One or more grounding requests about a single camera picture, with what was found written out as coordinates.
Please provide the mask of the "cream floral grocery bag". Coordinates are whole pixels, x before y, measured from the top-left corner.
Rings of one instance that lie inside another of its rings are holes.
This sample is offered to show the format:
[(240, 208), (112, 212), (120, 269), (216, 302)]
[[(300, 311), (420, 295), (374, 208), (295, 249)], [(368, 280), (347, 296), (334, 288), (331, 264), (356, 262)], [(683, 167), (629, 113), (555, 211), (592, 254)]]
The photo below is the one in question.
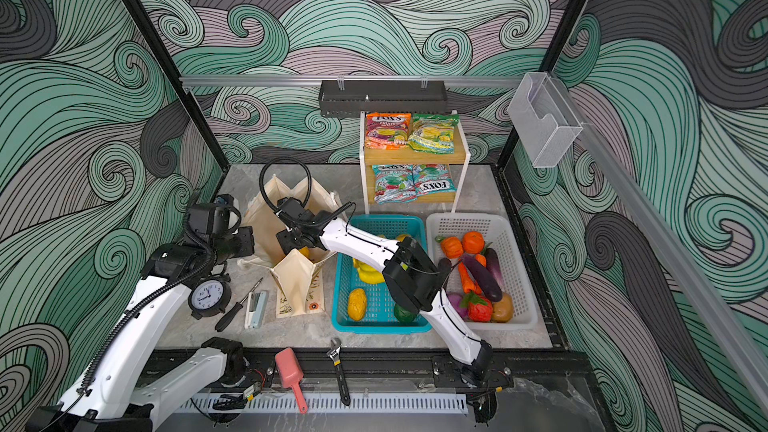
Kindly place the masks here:
[(303, 238), (303, 226), (286, 225), (288, 216), (277, 216), (274, 211), (280, 204), (303, 206), (301, 222), (340, 206), (335, 193), (308, 179), (289, 187), (273, 176), (245, 213), (244, 224), (252, 228), (254, 236), (254, 253), (240, 259), (238, 265), (249, 272), (263, 269), (274, 281), (277, 318), (320, 313), (325, 310), (322, 269), (333, 254)]

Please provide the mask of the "orange Fox's candy bag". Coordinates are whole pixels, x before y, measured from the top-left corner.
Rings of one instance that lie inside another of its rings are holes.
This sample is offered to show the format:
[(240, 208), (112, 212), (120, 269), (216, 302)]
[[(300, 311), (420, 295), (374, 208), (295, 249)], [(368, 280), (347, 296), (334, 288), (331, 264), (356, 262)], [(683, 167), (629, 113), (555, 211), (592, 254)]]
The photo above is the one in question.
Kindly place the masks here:
[(378, 150), (406, 147), (411, 119), (409, 113), (368, 113), (365, 117), (364, 146)]

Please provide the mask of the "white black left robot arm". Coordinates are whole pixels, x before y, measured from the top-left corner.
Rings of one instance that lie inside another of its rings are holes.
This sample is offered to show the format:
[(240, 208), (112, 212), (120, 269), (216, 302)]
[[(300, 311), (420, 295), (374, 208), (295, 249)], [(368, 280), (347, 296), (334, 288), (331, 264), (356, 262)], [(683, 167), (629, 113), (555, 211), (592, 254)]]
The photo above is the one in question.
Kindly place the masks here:
[(214, 270), (253, 253), (253, 231), (241, 220), (237, 201), (228, 194), (189, 206), (182, 238), (150, 255), (127, 309), (85, 371), (56, 405), (37, 408), (25, 430), (153, 431), (209, 384), (241, 384), (248, 367), (243, 346), (220, 337), (205, 341), (191, 358), (149, 385), (138, 384), (181, 307), (195, 319), (226, 311), (230, 278)]

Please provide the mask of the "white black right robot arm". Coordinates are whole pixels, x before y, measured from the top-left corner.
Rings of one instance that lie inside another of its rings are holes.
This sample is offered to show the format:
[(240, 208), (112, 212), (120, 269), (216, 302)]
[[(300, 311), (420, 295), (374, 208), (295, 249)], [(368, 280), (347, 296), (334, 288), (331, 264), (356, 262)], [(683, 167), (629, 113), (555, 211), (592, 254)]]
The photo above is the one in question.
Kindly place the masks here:
[[(266, 191), (269, 168), (278, 163), (299, 165), (307, 179), (303, 198), (283, 197), (272, 201)], [(406, 311), (426, 318), (445, 342), (454, 361), (460, 365), (462, 379), (472, 387), (487, 384), (493, 348), (464, 324), (444, 290), (449, 271), (438, 267), (413, 238), (385, 239), (358, 229), (342, 218), (356, 204), (346, 202), (333, 211), (313, 213), (308, 208), (313, 178), (309, 167), (290, 156), (267, 162), (259, 175), (259, 189), (265, 204), (284, 224), (276, 234), (282, 251), (303, 247), (320, 248), (350, 256), (383, 274), (395, 303)]]

